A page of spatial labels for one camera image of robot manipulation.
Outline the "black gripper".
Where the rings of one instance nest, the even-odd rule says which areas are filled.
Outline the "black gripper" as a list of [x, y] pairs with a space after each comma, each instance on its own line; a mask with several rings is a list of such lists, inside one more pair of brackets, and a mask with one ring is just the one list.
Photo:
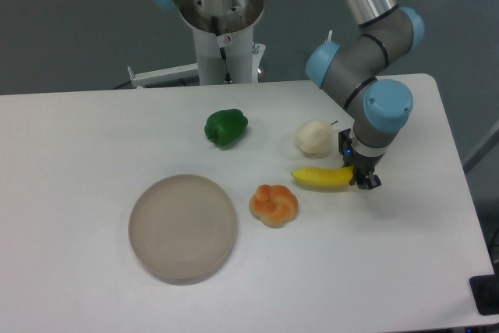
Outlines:
[[361, 190], [372, 190], [381, 186], [381, 180], [375, 172], [382, 155], [367, 157], [359, 154], [352, 147], [350, 138], [351, 129], [342, 130], [338, 134], [338, 152], [342, 156], [344, 167], [352, 167], [350, 186], [357, 186]]

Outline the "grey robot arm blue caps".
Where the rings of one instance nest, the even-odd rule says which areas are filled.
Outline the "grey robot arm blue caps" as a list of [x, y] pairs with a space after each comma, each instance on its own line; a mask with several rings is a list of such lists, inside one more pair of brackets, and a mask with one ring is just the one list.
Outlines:
[[[178, 9], [191, 28], [200, 82], [204, 85], [257, 80], [253, 27], [264, 0], [153, 0]], [[309, 57], [306, 75], [352, 117], [338, 135], [338, 150], [352, 169], [349, 183], [380, 185], [375, 168], [409, 119], [410, 89], [379, 74], [416, 47], [424, 35], [421, 17], [396, 0], [346, 0], [360, 35], [350, 45], [324, 42]]]

